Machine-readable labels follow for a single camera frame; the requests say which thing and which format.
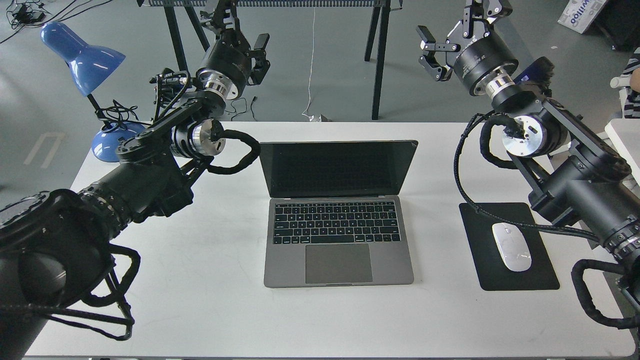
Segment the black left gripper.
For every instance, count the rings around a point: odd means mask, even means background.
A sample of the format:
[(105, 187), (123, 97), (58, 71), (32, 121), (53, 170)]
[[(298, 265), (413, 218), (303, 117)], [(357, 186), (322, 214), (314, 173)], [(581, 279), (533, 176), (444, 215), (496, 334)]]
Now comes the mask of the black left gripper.
[(198, 80), (202, 88), (221, 97), (240, 97), (249, 82), (249, 75), (250, 85), (262, 84), (271, 66), (266, 59), (270, 34), (258, 35), (250, 52), (254, 59), (251, 69), (252, 62), (247, 55), (250, 47), (239, 32), (237, 0), (207, 0), (199, 11), (201, 25), (220, 35), (199, 65)]

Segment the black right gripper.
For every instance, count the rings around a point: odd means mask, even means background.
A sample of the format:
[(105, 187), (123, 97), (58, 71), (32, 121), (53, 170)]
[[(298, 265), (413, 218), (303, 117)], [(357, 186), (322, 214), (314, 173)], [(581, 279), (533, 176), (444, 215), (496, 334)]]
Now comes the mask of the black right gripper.
[[(418, 63), (436, 82), (450, 80), (455, 73), (471, 96), (484, 94), (478, 82), (495, 68), (504, 68), (512, 75), (519, 61), (502, 38), (493, 30), (474, 30), (474, 25), (489, 19), (508, 17), (514, 11), (509, 0), (466, 0), (462, 12), (461, 27), (455, 27), (447, 35), (446, 42), (437, 42), (424, 25), (417, 25), (422, 55)], [(448, 53), (447, 64), (440, 64), (437, 53)]]

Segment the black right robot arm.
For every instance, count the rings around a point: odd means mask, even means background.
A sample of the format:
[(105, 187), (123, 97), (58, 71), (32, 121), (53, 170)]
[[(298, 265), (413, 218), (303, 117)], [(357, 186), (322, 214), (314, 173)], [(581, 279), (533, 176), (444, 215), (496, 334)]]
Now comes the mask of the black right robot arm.
[(574, 290), (585, 314), (601, 325), (629, 330), (639, 316), (612, 318), (594, 305), (583, 280), (587, 269), (619, 275), (618, 287), (639, 309), (639, 198), (623, 184), (627, 161), (552, 97), (554, 65), (539, 57), (514, 76), (519, 62), (494, 29), (512, 13), (507, 0), (467, 0), (461, 20), (439, 42), (419, 25), (419, 64), (434, 80), (452, 74), (471, 96), (487, 95), (492, 110), (475, 114), (454, 153), (454, 179), (462, 198), (478, 214), (492, 217), (464, 191), (459, 159), (470, 132), (482, 125), (480, 152), (496, 167), (517, 170), (530, 185), (528, 201), (548, 225), (515, 223), (521, 229), (582, 237), (604, 248), (615, 262), (578, 260), (571, 270)]

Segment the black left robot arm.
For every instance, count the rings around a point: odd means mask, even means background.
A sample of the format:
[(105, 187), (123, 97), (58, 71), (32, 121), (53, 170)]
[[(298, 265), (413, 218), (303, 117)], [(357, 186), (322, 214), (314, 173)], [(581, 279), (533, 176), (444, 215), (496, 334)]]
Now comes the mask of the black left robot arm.
[(254, 47), (244, 37), (237, 1), (208, 3), (198, 36), (215, 33), (198, 70), (156, 76), (153, 122), (116, 148), (118, 166), (81, 191), (41, 191), (1, 210), (1, 358), (20, 360), (48, 321), (130, 339), (135, 319), (126, 292), (137, 275), (137, 251), (113, 244), (130, 223), (169, 217), (194, 200), (203, 173), (235, 174), (260, 155), (259, 142), (224, 129), (218, 117), (270, 68), (269, 34)]

